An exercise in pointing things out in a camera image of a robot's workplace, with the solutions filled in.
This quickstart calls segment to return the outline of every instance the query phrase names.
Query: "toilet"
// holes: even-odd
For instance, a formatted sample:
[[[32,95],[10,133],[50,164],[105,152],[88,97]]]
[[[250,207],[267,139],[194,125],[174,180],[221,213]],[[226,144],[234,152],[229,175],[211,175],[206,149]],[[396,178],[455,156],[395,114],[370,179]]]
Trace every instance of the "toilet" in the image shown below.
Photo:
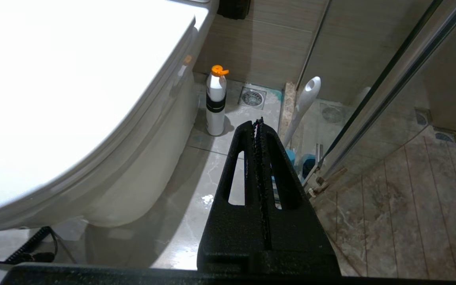
[[[0,230],[115,227],[165,188],[219,0],[0,0]]]

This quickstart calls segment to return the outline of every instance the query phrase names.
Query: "toilet brush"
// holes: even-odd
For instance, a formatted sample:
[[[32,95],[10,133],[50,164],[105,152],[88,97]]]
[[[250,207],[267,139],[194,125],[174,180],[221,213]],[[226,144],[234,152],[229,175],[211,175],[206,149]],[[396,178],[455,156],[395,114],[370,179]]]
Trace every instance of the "toilet brush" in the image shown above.
[[[286,130],[286,135],[284,136],[283,146],[286,148],[291,141],[291,137],[295,133],[302,117],[304,117],[307,110],[311,107],[314,102],[314,99],[318,96],[321,88],[321,79],[316,76],[315,78],[309,80],[309,82],[304,87],[302,94],[298,98],[298,102],[295,105],[295,110],[293,110],[293,116],[291,117],[291,122]]]

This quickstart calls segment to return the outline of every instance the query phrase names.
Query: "white bottle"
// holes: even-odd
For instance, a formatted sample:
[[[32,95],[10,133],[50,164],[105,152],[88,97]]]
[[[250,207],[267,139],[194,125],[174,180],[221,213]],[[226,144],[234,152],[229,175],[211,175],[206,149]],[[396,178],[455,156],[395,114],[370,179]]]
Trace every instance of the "white bottle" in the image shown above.
[[[214,65],[207,79],[207,131],[221,135],[224,131],[224,105],[226,103],[226,78],[229,70]]]

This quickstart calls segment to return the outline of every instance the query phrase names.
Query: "tile floor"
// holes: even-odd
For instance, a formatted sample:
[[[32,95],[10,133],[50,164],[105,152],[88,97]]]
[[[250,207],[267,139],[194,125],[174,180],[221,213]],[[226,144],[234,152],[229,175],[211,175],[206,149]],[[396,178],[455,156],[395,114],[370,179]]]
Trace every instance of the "tile floor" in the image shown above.
[[[228,81],[225,132],[205,130],[205,79],[195,74],[200,110],[186,147],[163,194],[139,220],[112,229],[88,225],[79,218],[54,225],[60,236],[56,262],[116,267],[196,269],[196,254],[235,128],[264,117],[277,130],[280,91]],[[263,110],[238,105],[242,88],[266,92]],[[244,160],[239,159],[229,202],[244,203]],[[23,245],[34,230],[0,232],[0,261]],[[51,242],[45,242],[49,249]]]
[[[313,206],[357,274],[456,280],[456,144],[431,127]]]

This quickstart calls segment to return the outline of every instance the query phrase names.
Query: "black object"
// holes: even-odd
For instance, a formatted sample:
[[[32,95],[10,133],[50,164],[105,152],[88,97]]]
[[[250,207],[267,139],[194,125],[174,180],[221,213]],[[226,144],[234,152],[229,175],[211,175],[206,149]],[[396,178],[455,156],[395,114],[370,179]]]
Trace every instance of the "black object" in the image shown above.
[[[243,20],[249,13],[250,6],[251,0],[219,0],[217,14],[233,20]]]
[[[241,151],[243,206],[228,203]],[[275,207],[272,175],[282,210]],[[199,244],[197,267],[210,273],[340,276],[335,253],[284,147],[263,119],[235,130]]]
[[[208,92],[205,93],[205,96],[207,98],[207,110],[209,110],[210,112],[221,112],[222,110],[224,110],[224,105],[226,104],[226,94],[224,95],[224,98],[218,102],[212,101],[212,99],[210,99]]]
[[[54,240],[54,253],[37,253],[32,254],[40,242],[48,235],[52,236]],[[18,264],[21,262],[53,262],[57,254],[57,240],[54,231],[51,227],[43,227],[36,232],[24,245],[22,245],[17,251],[15,251],[9,258],[7,258],[5,264]]]
[[[190,270],[125,269],[89,265],[25,263],[8,272],[2,285],[452,285],[456,281],[274,274],[207,274]]]
[[[307,175],[313,170],[314,166],[316,165],[315,158],[308,158],[304,161],[302,165],[302,178],[306,179]]]

